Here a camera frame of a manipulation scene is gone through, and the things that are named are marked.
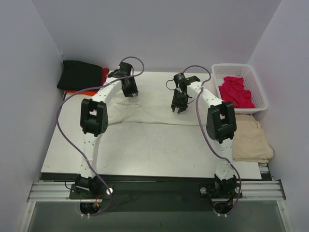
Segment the cream white t-shirt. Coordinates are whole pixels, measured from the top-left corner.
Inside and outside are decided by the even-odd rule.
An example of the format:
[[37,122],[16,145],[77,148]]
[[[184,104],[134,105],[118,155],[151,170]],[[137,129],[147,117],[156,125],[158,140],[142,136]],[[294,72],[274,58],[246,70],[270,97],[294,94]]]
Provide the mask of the cream white t-shirt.
[[150,124],[197,126],[195,103],[182,113],[172,112],[173,93],[167,89],[142,85],[139,95],[127,98],[120,91],[107,107],[109,124],[136,122]]

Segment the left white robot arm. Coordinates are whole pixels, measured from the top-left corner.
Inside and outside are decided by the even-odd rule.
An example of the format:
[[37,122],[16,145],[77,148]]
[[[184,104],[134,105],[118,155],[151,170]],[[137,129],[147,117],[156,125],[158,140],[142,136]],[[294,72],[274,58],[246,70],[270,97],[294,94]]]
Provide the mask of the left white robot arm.
[[83,159],[75,185],[87,199],[94,198],[102,184],[97,182],[97,159],[99,143],[107,130],[109,120],[107,106],[117,92],[122,91],[125,97],[138,95],[138,89],[133,77],[133,66],[121,62],[119,68],[108,74],[105,83],[90,99],[81,103],[80,126],[83,131]]

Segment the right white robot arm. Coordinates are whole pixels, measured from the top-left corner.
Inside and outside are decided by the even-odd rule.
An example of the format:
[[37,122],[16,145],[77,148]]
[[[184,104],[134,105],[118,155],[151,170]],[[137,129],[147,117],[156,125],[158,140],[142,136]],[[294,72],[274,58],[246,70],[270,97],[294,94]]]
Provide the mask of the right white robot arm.
[[202,134],[210,150],[219,159],[215,177],[220,182],[215,183],[214,193],[225,197],[231,192],[231,185],[227,180],[236,176],[231,167],[232,141],[237,129],[234,106],[217,98],[202,86],[196,76],[185,77],[184,73],[174,75],[175,89],[171,103],[172,111],[182,113],[188,108],[189,100],[194,99],[196,104],[197,120]]

